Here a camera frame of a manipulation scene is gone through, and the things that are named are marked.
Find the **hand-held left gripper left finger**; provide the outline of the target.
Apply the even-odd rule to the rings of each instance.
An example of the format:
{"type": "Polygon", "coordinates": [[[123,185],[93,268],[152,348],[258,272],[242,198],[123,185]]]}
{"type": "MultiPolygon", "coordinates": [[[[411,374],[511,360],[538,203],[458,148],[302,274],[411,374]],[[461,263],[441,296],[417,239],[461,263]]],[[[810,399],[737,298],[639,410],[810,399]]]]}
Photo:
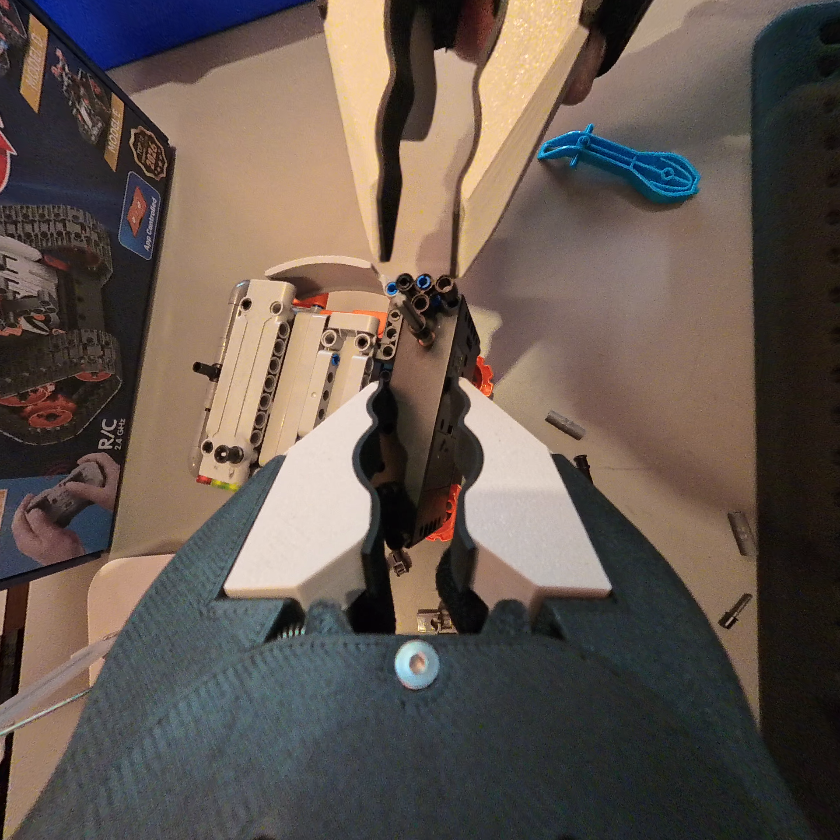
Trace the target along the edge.
{"type": "Polygon", "coordinates": [[[295,443],[224,583],[232,599],[319,599],[358,617],[391,616],[381,503],[371,479],[382,464],[377,414],[391,422],[391,391],[374,382],[295,443]]]}

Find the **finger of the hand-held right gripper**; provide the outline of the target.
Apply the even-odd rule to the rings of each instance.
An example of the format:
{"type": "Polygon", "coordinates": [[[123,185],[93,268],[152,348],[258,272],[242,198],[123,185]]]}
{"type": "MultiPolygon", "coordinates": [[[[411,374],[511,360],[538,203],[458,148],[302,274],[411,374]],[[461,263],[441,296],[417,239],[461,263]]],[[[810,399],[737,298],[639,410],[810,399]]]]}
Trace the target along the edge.
{"type": "Polygon", "coordinates": [[[403,187],[399,135],[386,117],[397,81],[392,2],[329,1],[323,30],[353,182],[371,251],[390,261],[403,187]]]}
{"type": "Polygon", "coordinates": [[[458,178],[453,271],[462,277],[498,225],[589,31],[582,1],[500,2],[473,82],[475,137],[458,178]]]}

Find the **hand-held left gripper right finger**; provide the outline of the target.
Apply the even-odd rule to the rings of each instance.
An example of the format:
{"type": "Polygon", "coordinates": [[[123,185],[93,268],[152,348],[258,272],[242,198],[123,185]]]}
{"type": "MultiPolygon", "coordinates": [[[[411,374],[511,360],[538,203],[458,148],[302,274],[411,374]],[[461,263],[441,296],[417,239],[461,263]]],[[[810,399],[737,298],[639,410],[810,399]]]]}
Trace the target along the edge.
{"type": "Polygon", "coordinates": [[[457,590],[488,607],[514,599],[535,617],[546,598],[612,591],[551,453],[469,380],[460,405],[457,471],[464,479],[453,537],[457,590]]]}

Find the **building block robot vehicle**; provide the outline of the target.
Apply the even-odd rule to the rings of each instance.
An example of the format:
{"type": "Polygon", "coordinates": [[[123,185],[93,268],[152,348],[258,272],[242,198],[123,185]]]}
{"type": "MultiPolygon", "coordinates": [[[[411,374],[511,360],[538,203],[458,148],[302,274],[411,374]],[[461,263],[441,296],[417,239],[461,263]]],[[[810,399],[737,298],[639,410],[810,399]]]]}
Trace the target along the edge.
{"type": "Polygon", "coordinates": [[[296,259],[237,284],[192,452],[198,484],[235,491],[284,455],[365,386],[379,380],[397,404],[405,453],[396,478],[410,511],[391,526],[397,546],[449,541],[460,473],[449,387],[460,377],[492,391],[468,304],[448,276],[389,281],[347,256],[296,259]]]}

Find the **person's right hand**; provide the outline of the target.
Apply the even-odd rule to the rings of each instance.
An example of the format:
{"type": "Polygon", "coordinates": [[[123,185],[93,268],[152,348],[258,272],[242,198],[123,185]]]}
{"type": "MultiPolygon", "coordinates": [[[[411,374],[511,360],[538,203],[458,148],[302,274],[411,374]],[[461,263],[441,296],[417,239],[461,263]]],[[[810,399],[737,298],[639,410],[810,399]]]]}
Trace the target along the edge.
{"type": "Polygon", "coordinates": [[[574,106],[585,100],[599,75],[605,51],[604,36],[596,28],[592,28],[568,77],[561,98],[564,106],[574,106]]]}

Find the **blue brick separator tool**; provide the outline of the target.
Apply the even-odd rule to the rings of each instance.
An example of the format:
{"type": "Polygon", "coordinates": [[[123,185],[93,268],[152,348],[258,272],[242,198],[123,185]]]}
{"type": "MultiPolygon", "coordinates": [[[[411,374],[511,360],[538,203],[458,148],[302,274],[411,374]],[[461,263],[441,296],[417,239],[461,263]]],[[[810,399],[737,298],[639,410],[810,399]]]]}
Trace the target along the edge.
{"type": "Polygon", "coordinates": [[[654,203],[679,203],[699,191],[700,174],[688,160],[675,153],[639,151],[593,133],[589,124],[545,141],[538,160],[570,159],[621,177],[654,203]]]}

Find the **blue plastic storage bin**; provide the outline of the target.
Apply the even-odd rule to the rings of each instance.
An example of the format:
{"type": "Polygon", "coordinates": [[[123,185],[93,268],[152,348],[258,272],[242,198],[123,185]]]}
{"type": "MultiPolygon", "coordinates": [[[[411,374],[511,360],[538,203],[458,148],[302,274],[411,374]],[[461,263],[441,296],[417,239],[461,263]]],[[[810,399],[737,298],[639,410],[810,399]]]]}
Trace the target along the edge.
{"type": "Polygon", "coordinates": [[[303,5],[303,1],[37,1],[104,70],[303,5]]]}

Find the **dark perforated pad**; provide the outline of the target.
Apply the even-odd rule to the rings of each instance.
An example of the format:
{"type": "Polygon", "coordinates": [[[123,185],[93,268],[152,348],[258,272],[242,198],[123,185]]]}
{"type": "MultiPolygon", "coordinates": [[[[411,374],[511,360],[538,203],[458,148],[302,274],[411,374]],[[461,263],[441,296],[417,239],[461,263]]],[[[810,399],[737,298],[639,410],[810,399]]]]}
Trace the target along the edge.
{"type": "Polygon", "coordinates": [[[763,735],[839,833],[839,4],[752,54],[752,264],[763,735]]]}

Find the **white articulated stand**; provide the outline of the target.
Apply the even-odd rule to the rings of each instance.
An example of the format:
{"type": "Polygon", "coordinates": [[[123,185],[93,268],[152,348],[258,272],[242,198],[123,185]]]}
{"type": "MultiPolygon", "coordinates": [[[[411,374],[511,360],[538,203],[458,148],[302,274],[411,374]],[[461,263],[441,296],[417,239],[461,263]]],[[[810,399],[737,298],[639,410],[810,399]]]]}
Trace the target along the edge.
{"type": "Polygon", "coordinates": [[[89,667],[101,658],[105,658],[113,646],[119,632],[110,633],[70,656],[67,661],[57,666],[31,686],[18,692],[1,705],[1,737],[11,734],[16,729],[36,721],[52,711],[85,696],[89,689],[84,689],[51,707],[41,708],[47,699],[73,679],[87,672],[89,667]]]}

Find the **printed robot kit box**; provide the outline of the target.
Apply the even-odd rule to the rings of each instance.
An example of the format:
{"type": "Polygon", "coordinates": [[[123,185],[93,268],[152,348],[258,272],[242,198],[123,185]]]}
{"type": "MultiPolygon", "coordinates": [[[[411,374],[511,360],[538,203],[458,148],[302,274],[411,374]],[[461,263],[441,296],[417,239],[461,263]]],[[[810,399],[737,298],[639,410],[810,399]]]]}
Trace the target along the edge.
{"type": "Polygon", "coordinates": [[[2,589],[108,550],[174,151],[1,2],[2,589]]]}

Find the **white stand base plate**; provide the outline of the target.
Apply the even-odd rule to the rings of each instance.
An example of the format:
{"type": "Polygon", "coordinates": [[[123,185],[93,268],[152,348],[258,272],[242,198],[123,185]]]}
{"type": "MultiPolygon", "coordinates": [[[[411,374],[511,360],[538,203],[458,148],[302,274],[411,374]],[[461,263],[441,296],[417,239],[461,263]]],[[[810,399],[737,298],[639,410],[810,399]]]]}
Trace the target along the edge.
{"type": "Polygon", "coordinates": [[[115,559],[91,580],[87,597],[88,642],[119,633],[172,553],[115,559]]]}

